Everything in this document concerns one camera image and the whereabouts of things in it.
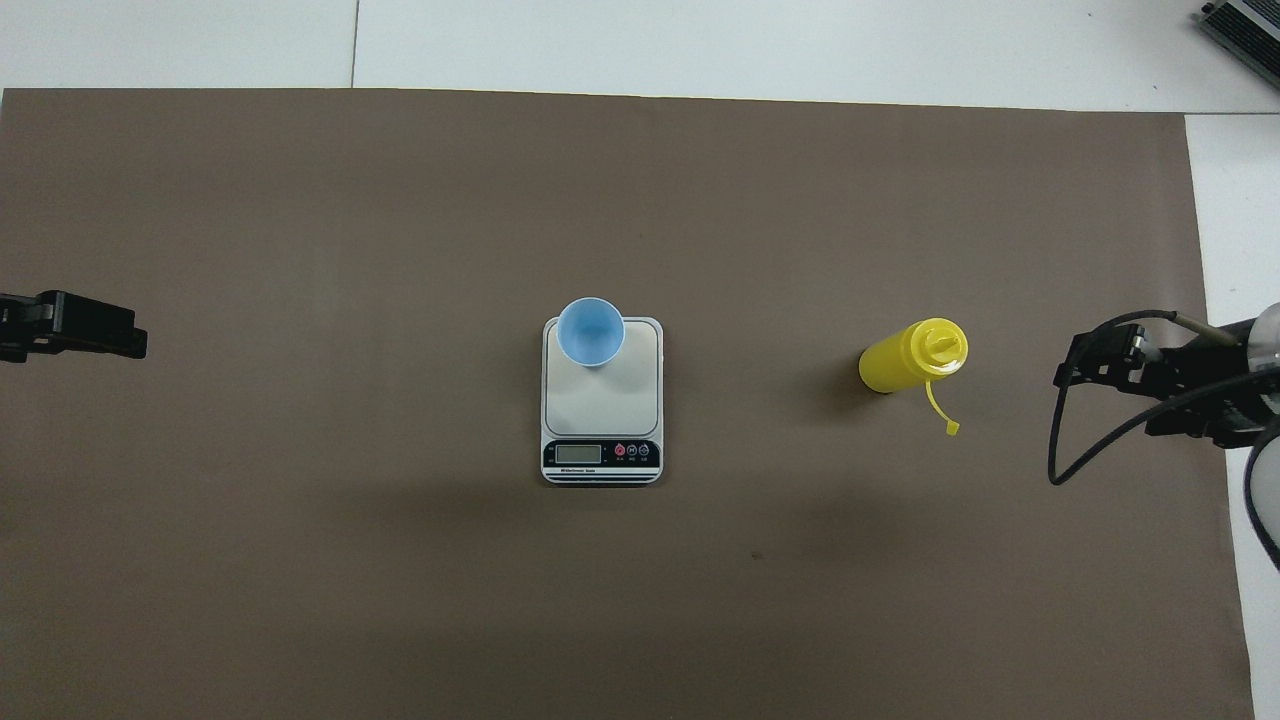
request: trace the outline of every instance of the scale display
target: scale display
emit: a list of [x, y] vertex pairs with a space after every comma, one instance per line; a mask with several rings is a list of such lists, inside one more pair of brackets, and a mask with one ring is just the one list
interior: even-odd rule
[[541, 471], [556, 484], [635, 486], [663, 468], [662, 325], [623, 318], [622, 348], [599, 368], [564, 356], [543, 331]]

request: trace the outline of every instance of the scale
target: scale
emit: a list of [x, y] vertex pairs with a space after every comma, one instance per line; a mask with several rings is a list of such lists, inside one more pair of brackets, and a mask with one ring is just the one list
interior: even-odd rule
[[622, 348], [599, 368], [564, 356], [543, 328], [543, 477], [566, 486], [643, 486], [662, 474], [662, 325], [623, 318]]

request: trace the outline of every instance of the brown table surface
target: brown table surface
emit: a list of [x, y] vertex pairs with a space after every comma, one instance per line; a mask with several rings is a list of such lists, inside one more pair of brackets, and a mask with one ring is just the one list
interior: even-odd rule
[[[0, 205], [151, 333], [0, 368], [5, 717], [1251, 716], [1220, 451], [1044, 479], [1071, 334], [1203, 313], [1178, 115], [10, 90]], [[585, 295], [666, 328], [653, 487], [539, 477]], [[931, 315], [955, 438], [854, 370]]]

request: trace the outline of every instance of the yellow squeeze bottle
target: yellow squeeze bottle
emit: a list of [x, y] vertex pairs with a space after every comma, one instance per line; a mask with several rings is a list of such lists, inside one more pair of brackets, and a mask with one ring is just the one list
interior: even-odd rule
[[913, 323], [863, 351], [858, 374], [876, 392], [897, 392], [924, 386], [929, 405], [947, 421], [947, 434], [960, 430], [960, 423], [947, 418], [933, 398], [933, 382], [950, 377], [969, 357], [969, 340], [960, 325], [945, 318]]

